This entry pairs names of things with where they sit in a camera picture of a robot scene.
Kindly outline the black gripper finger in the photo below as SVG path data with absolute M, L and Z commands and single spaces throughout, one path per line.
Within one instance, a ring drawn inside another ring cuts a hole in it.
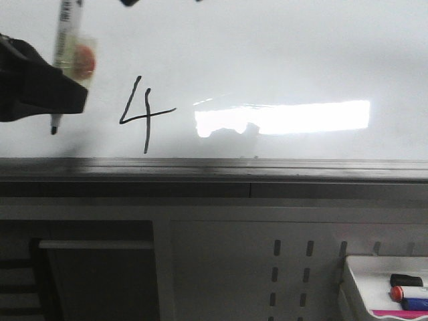
M 48 64 L 21 39 L 1 35 L 1 121 L 81 114 L 88 90 Z
M 120 2 L 126 7 L 132 7 L 133 5 L 138 3 L 139 0 L 120 0 Z

